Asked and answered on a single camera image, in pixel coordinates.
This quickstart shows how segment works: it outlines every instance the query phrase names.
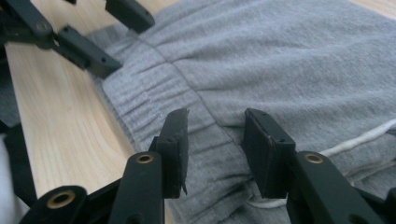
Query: light wood surface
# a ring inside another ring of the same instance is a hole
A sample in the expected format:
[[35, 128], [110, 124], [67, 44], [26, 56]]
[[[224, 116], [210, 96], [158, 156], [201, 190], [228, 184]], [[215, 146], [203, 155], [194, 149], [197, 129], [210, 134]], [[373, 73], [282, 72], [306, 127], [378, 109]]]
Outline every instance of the light wood surface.
[[[141, 0], [156, 12], [177, 0]], [[394, 0], [352, 0], [396, 19]], [[70, 24], [83, 34], [116, 21], [104, 0], [33, 0], [58, 31]], [[7, 44], [37, 195], [62, 185], [93, 192], [121, 177], [133, 149], [107, 111], [89, 76], [56, 53]]]

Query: white cord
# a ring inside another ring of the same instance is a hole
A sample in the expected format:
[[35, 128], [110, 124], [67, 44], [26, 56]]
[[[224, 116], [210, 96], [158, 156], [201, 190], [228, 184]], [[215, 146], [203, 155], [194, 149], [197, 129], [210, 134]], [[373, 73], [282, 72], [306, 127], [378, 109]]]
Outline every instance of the white cord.
[[[354, 147], [358, 147], [364, 143], [374, 141], [375, 139], [384, 135], [387, 131], [389, 131], [393, 128], [396, 128], [396, 119], [392, 119], [388, 122], [385, 122], [385, 123], [379, 125], [378, 127], [373, 128], [372, 130], [361, 134], [359, 137], [347, 140], [341, 144], [338, 144], [335, 147], [323, 150], [319, 153], [322, 154], [323, 156], [330, 157], [335, 154], [348, 151], [348, 150], [350, 150]], [[275, 208], [275, 207], [285, 205], [286, 199], [267, 200], [264, 202], [254, 202], [253, 199], [251, 198], [249, 201], [247, 201], [247, 203], [253, 207], [256, 207], [256, 208]]]

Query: wooden table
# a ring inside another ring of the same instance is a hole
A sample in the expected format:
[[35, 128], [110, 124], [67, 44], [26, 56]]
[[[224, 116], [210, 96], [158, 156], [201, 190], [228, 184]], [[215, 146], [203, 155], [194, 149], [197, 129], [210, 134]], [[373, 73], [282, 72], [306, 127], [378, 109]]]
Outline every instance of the wooden table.
[[[154, 13], [177, 0], [140, 0]], [[351, 0], [396, 19], [394, 0]], [[116, 21], [104, 0], [33, 0], [58, 31], [65, 24], [81, 33]], [[121, 177], [133, 149], [108, 112], [89, 76], [56, 53], [7, 44], [21, 123], [37, 196], [62, 185], [93, 192]]]

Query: gray sweatpants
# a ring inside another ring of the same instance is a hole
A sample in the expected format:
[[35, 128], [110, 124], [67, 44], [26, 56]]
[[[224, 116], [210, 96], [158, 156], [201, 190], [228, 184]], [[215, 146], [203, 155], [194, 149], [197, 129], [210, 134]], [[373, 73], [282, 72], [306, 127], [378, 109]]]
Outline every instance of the gray sweatpants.
[[[123, 67], [103, 81], [137, 151], [166, 114], [187, 107], [189, 194], [168, 201], [176, 223], [288, 223], [257, 208], [240, 147], [244, 111], [271, 114], [297, 143], [322, 151], [396, 119], [396, 21], [345, 0], [186, 0], [137, 35], [121, 25], [92, 40]], [[396, 138], [331, 156], [356, 186], [396, 186]]]

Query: wood grain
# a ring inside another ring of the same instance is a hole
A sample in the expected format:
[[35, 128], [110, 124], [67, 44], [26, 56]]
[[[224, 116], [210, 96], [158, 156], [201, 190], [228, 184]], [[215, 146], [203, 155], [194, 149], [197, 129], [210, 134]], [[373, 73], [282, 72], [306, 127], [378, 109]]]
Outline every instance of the wood grain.
[[[150, 12], [177, 0], [140, 0]], [[33, 0], [53, 25], [87, 34], [116, 22], [105, 1]], [[393, 0], [352, 2], [396, 19]], [[119, 124], [107, 111], [89, 76], [56, 53], [35, 46], [7, 44], [37, 195], [62, 185], [93, 192], [121, 177], [133, 153]]]

